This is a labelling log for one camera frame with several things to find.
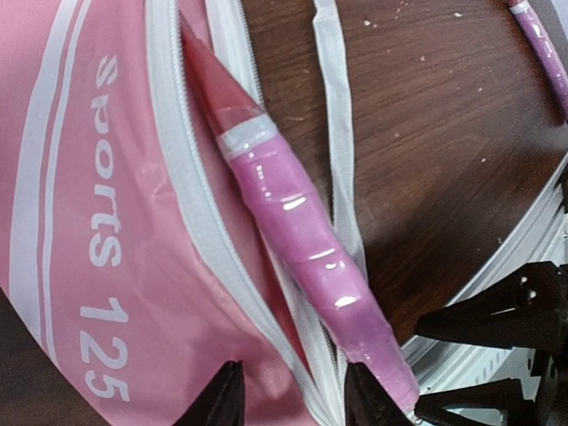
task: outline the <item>wooden table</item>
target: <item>wooden table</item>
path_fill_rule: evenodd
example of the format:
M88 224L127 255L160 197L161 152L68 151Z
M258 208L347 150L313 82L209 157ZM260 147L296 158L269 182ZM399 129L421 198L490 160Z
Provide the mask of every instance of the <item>wooden table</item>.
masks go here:
M549 0L532 3L568 59ZM327 197L312 0L244 4L266 106ZM338 4L353 95L359 225L371 285L404 342L418 316L442 306L507 238L566 153L568 130L500 1ZM105 424L3 296L0 318L0 422Z

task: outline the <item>number 125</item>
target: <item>number 125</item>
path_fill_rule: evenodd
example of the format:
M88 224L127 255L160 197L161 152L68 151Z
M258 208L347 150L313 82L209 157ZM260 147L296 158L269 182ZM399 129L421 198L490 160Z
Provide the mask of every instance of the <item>number 125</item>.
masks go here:
M99 308L89 308L86 306L81 306L81 317L100 320L106 322L117 322L125 324L128 322L128 314L118 303L118 299L115 297L110 297L108 299L111 309L99 309ZM86 331L81 330L79 332L79 342L81 344L81 360L85 364L91 363L91 355L94 355L100 362L104 364L105 367L112 370L120 370L128 361L128 349L126 348L126 343L113 336L113 353L117 353L115 357L107 355L100 345L92 338L92 336ZM130 402L130 396L128 393L128 384L121 380L115 379L110 375L102 375L102 381L106 385L105 389L100 389L95 386L94 382L97 376L94 370L89 370L85 373L85 383L87 387L91 390L93 394L100 398L113 398L116 391L120 393L121 399L125 402Z

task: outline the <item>bag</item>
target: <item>bag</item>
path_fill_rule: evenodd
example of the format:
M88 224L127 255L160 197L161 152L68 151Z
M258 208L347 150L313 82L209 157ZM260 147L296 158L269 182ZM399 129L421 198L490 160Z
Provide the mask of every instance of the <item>bag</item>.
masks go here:
M178 7L254 96L238 0L3 2L2 290L111 424L173 424L227 360L247 425L343 424L345 360L186 93ZM335 207L354 218L349 179Z

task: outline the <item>zipper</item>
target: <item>zipper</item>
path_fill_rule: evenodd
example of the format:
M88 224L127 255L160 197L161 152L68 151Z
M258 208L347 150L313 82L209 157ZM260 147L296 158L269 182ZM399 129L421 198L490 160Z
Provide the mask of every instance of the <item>zipper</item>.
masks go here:
M209 33L217 58L248 94L264 104L255 53L241 0L206 0ZM343 379L337 364L337 349L290 275L276 256L270 258L282 291L292 311L292 319L308 359L312 376L326 405L338 424L344 423Z
M242 9L239 16L241 19L244 17ZM177 0L146 0L146 37L156 127L180 211L195 247L256 328L284 359L314 420L323 426L343 424L343 421L337 422L331 406L322 398L258 293L226 231L193 133L183 71ZM259 90L254 72L253 80Z

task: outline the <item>wood grain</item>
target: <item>wood grain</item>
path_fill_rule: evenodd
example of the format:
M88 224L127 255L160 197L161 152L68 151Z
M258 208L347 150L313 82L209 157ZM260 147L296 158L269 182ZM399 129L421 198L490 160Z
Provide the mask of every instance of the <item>wood grain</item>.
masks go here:
M549 0L532 3L568 59ZM244 4L266 106L328 199L312 1ZM338 4L353 96L359 224L372 288L403 342L418 316L453 296L518 223L564 156L568 132L535 55L500 1ZM0 318L1 423L105 424L3 295Z

